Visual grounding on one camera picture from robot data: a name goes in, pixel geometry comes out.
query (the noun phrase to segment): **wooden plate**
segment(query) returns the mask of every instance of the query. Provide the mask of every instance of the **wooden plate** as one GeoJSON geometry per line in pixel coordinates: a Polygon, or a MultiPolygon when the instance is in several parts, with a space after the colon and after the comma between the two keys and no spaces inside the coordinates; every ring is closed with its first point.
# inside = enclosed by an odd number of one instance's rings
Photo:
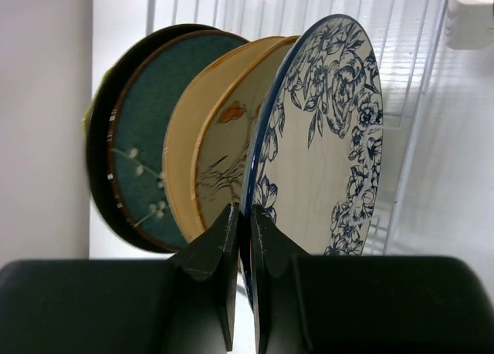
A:
{"type": "Polygon", "coordinates": [[[278,41],[228,88],[208,115],[195,145],[191,197],[200,233],[230,201],[240,201],[245,159],[259,108],[298,36],[278,41]]]}
{"type": "Polygon", "coordinates": [[[192,155],[201,127],[232,81],[281,39],[275,36],[256,40],[226,53],[194,78],[175,107],[164,140],[163,168],[171,210],[188,241],[201,233],[190,196],[192,155]]]}

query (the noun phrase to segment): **dish rack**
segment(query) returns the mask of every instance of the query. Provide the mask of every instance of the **dish rack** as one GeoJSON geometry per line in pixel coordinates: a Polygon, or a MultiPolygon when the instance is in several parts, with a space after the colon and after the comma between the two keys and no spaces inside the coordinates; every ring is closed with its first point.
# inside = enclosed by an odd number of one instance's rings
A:
{"type": "MultiPolygon", "coordinates": [[[[492,7],[492,0],[484,4],[489,3],[492,7]]],[[[448,18],[451,1],[94,0],[94,8],[94,33],[100,40],[93,41],[93,91],[111,62],[143,36],[165,26],[200,22],[253,40],[301,34],[330,13],[356,18],[373,43],[384,99],[381,182],[364,254],[391,251],[446,19],[455,29],[448,18]],[[110,8],[105,5],[109,2],[114,3],[110,8]],[[115,38],[120,52],[110,45],[115,38]]],[[[93,207],[91,238],[95,235],[93,228],[101,228],[98,222],[102,221],[93,207]]],[[[393,244],[393,249],[400,252],[400,245],[393,244]]]]}

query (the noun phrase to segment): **white wire rack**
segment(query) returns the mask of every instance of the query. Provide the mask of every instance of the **white wire rack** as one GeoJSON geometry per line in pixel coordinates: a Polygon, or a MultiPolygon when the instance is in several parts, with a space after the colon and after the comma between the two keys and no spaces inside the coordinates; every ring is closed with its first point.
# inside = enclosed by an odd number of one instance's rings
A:
{"type": "Polygon", "coordinates": [[[364,248],[379,255],[397,230],[446,9],[447,0],[148,0],[146,32],[200,22],[258,39],[301,34],[331,13],[356,18],[374,45],[384,97],[381,182],[364,248]]]}

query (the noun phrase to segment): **decorative plate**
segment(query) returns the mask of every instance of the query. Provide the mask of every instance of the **decorative plate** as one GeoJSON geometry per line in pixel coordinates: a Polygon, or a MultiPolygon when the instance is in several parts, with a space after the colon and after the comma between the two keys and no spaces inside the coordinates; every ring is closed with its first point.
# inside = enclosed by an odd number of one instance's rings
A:
{"type": "Polygon", "coordinates": [[[212,226],[225,205],[240,201],[252,131],[279,65],[298,36],[277,42],[228,88],[209,114],[197,140],[191,197],[197,229],[212,226]]]}
{"type": "Polygon", "coordinates": [[[256,126],[241,210],[314,254],[360,255],[381,172],[381,84],[360,24],[331,15],[285,58],[256,126]]]}
{"type": "Polygon", "coordinates": [[[161,171],[170,115],[203,68],[246,42],[219,30],[173,39],[137,68],[113,109],[107,153],[117,207],[141,237],[163,249],[176,251],[187,244],[168,209],[161,171]]]}
{"type": "Polygon", "coordinates": [[[177,102],[164,139],[163,170],[168,178],[165,190],[171,212],[187,241],[201,233],[192,216],[190,196],[192,156],[201,127],[232,80],[281,39],[259,39],[226,53],[202,70],[177,102]]]}
{"type": "Polygon", "coordinates": [[[127,222],[117,208],[113,189],[108,181],[107,136],[110,117],[124,87],[137,67],[156,49],[178,36],[199,30],[214,29],[199,24],[170,26],[140,40],[125,53],[105,75],[90,111],[86,138],[86,169],[94,203],[110,228],[126,242],[146,251],[162,252],[164,249],[142,238],[127,222]]]}

